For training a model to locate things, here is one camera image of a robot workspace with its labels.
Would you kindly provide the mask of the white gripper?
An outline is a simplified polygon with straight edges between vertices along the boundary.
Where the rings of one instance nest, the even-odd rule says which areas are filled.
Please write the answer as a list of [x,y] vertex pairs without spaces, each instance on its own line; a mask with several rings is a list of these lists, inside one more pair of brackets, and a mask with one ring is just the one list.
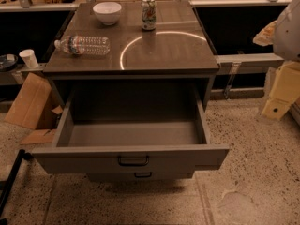
[[300,0],[291,3],[278,16],[277,21],[267,24],[253,39],[259,46],[273,44],[274,54],[284,62],[275,72],[275,79],[262,114],[280,120],[300,98]]

